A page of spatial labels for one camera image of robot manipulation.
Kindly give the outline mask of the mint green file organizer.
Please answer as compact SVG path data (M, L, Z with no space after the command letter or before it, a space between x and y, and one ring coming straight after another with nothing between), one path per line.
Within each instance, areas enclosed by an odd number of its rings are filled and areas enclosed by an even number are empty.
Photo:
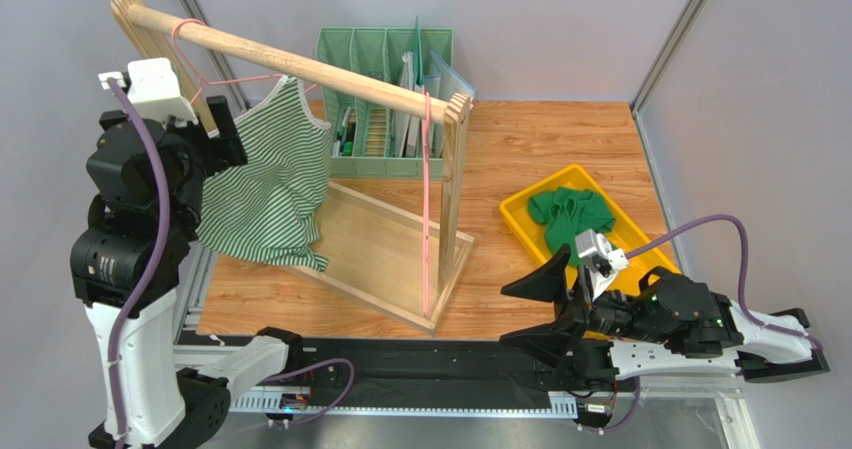
M456 71L451 28L325 27L315 57L331 66L448 101L460 93L475 97L474 86ZM443 128L424 132L419 119L377 103L323 89L324 115L337 131L331 175L336 179L420 179L441 176Z

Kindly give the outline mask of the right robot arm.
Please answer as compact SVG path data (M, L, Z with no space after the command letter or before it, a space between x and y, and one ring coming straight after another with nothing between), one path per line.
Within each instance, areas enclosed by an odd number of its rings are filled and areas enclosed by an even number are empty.
M505 296L550 303L553 321L504 334L499 342L543 363L567 390L612 390L655 374L727 374L772 383L824 374L822 350L802 338L800 310L747 317L740 304L661 266L636 295L610 289L627 266L622 250L586 247L576 278L563 246Z

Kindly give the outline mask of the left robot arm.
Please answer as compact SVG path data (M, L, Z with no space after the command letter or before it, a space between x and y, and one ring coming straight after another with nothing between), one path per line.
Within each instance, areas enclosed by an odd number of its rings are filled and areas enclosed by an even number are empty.
M134 122L101 115L86 170L97 187L74 243L74 292L93 326L108 391L94 448L197 448L231 402L303 359L302 338L267 327L243 348L198 369L174 362L179 267L197 239L204 182L248 158L227 100L207 100L217 135L175 115Z

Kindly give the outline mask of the green white striped tank top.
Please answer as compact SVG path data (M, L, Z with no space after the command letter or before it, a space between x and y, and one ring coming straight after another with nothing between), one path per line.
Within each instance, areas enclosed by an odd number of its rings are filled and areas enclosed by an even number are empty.
M322 271L316 213L327 198L334 131L309 108L301 80L286 76L236 126L248 164L208 179L202 246L244 261Z

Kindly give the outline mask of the pink wire hanger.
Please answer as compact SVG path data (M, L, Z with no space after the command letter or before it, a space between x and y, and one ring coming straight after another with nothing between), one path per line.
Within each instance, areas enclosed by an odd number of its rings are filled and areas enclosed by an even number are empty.
M424 86L420 87L425 98L425 112L421 120L420 144L422 152L422 313L428 318L430 315L430 168L429 168L429 128L431 124L431 98Z

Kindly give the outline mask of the wooden clothes rack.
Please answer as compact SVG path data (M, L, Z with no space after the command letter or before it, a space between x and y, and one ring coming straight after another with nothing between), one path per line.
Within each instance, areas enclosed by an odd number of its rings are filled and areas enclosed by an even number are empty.
M176 63L167 35L177 31L280 74L269 96L237 119L247 163L204 185L204 247L278 267L422 332L436 330L473 244L457 229L461 164L443 168L438 222L334 183L333 129L310 111L304 83L381 94L414 110L423 96L206 26L185 27L142 0L112 0L111 11L145 57Z

